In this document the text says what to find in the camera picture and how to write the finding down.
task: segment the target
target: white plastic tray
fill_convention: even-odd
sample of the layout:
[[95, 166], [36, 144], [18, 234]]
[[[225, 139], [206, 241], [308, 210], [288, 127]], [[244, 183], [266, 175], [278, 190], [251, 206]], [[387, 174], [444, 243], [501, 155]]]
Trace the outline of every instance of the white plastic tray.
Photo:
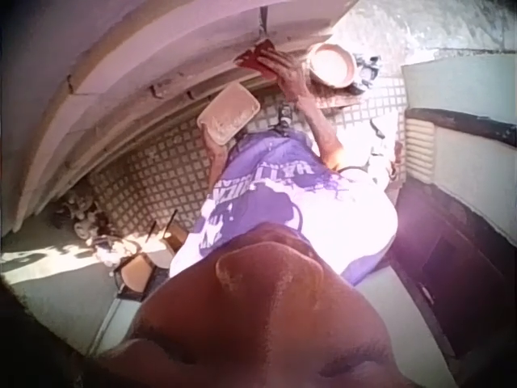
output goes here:
[[220, 146], [226, 144], [259, 112], [260, 102], [240, 83], [230, 83], [201, 112], [197, 124]]

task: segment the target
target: purple t-shirt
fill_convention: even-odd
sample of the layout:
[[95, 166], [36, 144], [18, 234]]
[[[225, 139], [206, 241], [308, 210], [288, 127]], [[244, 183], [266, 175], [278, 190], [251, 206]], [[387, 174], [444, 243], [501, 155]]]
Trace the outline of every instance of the purple t-shirt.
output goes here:
[[172, 260], [170, 276], [265, 221], [298, 231], [352, 284], [375, 267], [397, 230], [392, 203], [366, 172], [329, 170], [304, 137], [268, 131], [239, 143]]

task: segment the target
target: arched ceiling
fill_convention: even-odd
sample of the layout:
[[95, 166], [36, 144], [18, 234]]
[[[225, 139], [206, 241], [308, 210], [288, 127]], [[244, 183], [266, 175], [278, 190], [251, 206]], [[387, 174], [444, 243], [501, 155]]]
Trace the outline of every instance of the arched ceiling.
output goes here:
[[357, 0], [60, 0], [4, 27], [2, 235], [142, 134], [257, 74], [232, 60], [268, 33], [296, 52]]

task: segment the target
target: hand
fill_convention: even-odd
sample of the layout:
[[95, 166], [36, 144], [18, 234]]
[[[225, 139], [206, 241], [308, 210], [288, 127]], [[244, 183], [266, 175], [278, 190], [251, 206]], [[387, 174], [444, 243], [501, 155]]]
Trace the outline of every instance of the hand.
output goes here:
[[218, 145], [208, 133], [206, 124], [201, 125], [201, 133], [203, 137], [204, 147], [207, 150], [208, 157], [211, 161], [226, 160], [228, 158], [228, 147], [226, 145]]
[[278, 86], [287, 101], [296, 102], [300, 97], [312, 97], [301, 64], [293, 56], [269, 48], [260, 51], [257, 61], [276, 75]]

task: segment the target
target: person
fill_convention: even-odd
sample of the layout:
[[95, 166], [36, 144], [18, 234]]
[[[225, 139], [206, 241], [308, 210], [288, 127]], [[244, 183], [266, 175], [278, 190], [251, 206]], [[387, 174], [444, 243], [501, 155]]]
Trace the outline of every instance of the person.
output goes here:
[[[45, 373], [61, 371], [72, 386], [416, 386], [399, 371], [380, 316], [353, 287], [393, 237], [393, 206], [366, 172], [344, 162], [346, 148], [299, 65], [276, 51], [259, 60], [296, 96], [320, 156], [288, 122], [244, 137], [231, 152], [203, 129], [210, 191], [171, 278], [142, 303], [122, 343], [95, 360], [51, 346], [19, 318], [19, 302], [0, 299], [11, 306], [2, 318], [10, 334], [36, 349], [19, 356], [32, 367], [18, 379], [39, 371], [34, 381], [43, 384]], [[7, 358], [22, 349], [8, 346]]]

